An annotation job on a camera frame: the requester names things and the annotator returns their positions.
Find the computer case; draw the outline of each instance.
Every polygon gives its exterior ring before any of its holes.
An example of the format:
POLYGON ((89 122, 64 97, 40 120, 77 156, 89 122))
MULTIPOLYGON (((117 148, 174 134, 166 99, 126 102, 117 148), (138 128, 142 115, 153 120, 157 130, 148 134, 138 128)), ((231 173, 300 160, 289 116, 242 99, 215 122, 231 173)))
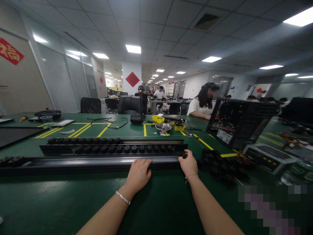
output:
POLYGON ((254 144, 279 105, 233 99, 218 99, 206 131, 229 148, 254 144))

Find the desk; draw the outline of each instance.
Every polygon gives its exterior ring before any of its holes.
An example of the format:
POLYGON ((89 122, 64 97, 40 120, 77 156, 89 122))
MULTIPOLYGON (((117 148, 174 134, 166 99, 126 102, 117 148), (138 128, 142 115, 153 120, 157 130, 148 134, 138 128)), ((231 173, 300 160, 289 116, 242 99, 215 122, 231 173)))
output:
MULTIPOLYGON (((41 125, 41 123, 28 121, 19 123, 19 118, 24 115, 32 117, 33 113, 10 115, 8 118, 15 118, 16 122, 2 126, 35 127, 41 125)), ((151 115, 147 115, 143 125, 134 125, 129 122, 121 129, 107 129, 105 132, 103 132, 105 127, 103 124, 88 127, 89 120, 86 116, 90 118, 112 117, 113 120, 117 120, 121 117, 129 118, 129 115, 62 113, 62 116, 65 119, 76 120, 62 131, 72 129, 78 131, 85 126, 81 133, 78 133, 78 137, 183 139, 196 159, 200 157, 206 145, 218 149, 221 154, 234 153, 205 131, 193 131, 188 126, 183 133, 172 130, 171 136, 154 134, 156 130, 147 123, 147 120, 152 120, 151 115), (188 133, 196 134, 206 145, 198 142, 194 136, 188 137, 188 133)), ((193 116, 180 117, 187 119, 191 126, 202 130, 205 130, 208 124, 205 119, 193 116)), ((271 132, 274 128, 272 125, 280 125, 274 121, 270 124, 270 128, 266 129, 265 133, 271 132)), ((0 158, 42 156, 39 145, 45 144, 51 137, 61 136, 67 137, 58 131, 46 138, 34 136, 2 149, 0 158)), ((104 172, 0 177, 0 216, 4 218, 4 223, 0 226, 0 234, 75 234, 126 182, 127 174, 128 172, 104 172)), ((277 180, 262 169, 257 169, 249 176, 251 185, 256 186, 274 185, 277 180)), ((262 221, 255 219, 256 213, 251 218, 251 211, 245 210, 245 204, 238 202, 240 201, 238 190, 243 192, 241 185, 247 185, 247 182, 238 181, 236 189, 228 190, 222 184, 215 182, 207 172, 199 171, 199 177, 245 234, 269 234, 269 229, 262 227, 262 221)), ((255 191, 268 193, 264 200, 276 202, 277 210, 288 210, 288 217, 295 219, 296 226, 299 226, 300 219, 303 218, 301 215, 305 213, 305 210, 309 214, 308 210, 312 209, 303 198, 309 197, 309 194, 296 195, 298 197, 294 200, 301 201, 301 203, 287 204, 289 198, 286 196, 287 187, 280 190, 275 188, 270 190, 268 187, 262 190, 262 187, 258 187, 255 191)), ((185 184, 183 172, 178 169, 154 170, 149 183, 132 200, 118 234, 204 234, 190 186, 185 184)))

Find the ceiling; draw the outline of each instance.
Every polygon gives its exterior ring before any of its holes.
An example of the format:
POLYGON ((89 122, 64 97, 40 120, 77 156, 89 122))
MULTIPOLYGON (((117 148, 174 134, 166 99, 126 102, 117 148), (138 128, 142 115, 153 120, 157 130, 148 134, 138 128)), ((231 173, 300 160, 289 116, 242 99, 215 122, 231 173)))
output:
POLYGON ((87 53, 104 53, 104 68, 122 76, 122 61, 142 63, 147 82, 208 70, 256 76, 310 71, 313 24, 282 23, 313 6, 310 0, 7 0, 87 53), (219 16, 207 31, 194 28, 205 14, 219 16), (125 44, 141 46, 128 53, 125 44), (214 63, 209 56, 222 57, 214 63), (279 64, 282 68, 261 70, 279 64))

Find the hand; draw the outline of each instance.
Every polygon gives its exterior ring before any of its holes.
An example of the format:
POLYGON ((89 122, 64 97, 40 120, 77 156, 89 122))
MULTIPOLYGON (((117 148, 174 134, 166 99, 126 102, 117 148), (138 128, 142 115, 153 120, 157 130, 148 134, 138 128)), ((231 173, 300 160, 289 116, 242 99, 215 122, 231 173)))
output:
POLYGON ((148 166, 151 162, 152 159, 147 161, 145 159, 136 159, 131 164, 125 186, 131 190, 134 195, 139 192, 151 178, 151 170, 149 170, 147 173, 148 166))
POLYGON ((188 154, 187 158, 183 159, 183 157, 179 157, 180 167, 186 176, 188 175, 197 175, 198 174, 198 166, 197 161, 192 155, 192 152, 188 149, 185 149, 185 152, 188 154))

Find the red decoration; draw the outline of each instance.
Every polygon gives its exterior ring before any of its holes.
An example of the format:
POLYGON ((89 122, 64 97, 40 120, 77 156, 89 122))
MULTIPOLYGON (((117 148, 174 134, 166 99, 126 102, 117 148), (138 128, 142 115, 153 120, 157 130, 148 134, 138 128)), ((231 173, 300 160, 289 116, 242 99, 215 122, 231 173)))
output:
POLYGON ((130 75, 125 79, 132 87, 134 87, 140 80, 137 78, 137 76, 134 74, 134 72, 131 72, 130 75))
POLYGON ((24 58, 22 53, 3 38, 0 38, 0 55, 14 65, 17 65, 24 58))

